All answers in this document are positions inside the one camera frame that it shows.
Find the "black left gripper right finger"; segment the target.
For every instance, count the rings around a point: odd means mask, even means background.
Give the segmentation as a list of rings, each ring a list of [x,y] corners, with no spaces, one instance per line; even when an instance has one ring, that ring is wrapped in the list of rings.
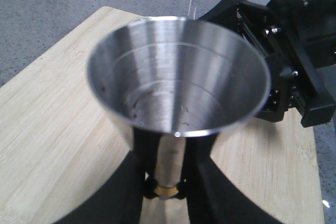
[[[215,143],[233,132],[181,132],[186,139],[181,189],[190,223],[279,223],[241,192],[212,160]]]

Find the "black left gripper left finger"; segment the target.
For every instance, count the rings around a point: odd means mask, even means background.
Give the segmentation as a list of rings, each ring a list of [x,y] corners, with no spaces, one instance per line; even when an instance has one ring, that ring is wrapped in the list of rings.
[[[157,197],[154,178],[161,133],[134,128],[133,149],[92,196],[58,223],[139,223],[144,197]]]

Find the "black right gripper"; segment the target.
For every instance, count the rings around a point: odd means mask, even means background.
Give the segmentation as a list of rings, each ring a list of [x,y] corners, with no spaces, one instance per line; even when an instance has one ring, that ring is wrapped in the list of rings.
[[[266,57],[271,90],[256,118],[280,122],[288,111],[292,87],[304,127],[331,120],[335,99],[326,89],[317,69],[335,64],[335,0],[270,0],[267,5],[248,0],[221,0],[199,18],[244,37]],[[271,44],[278,24],[289,50],[290,62]]]

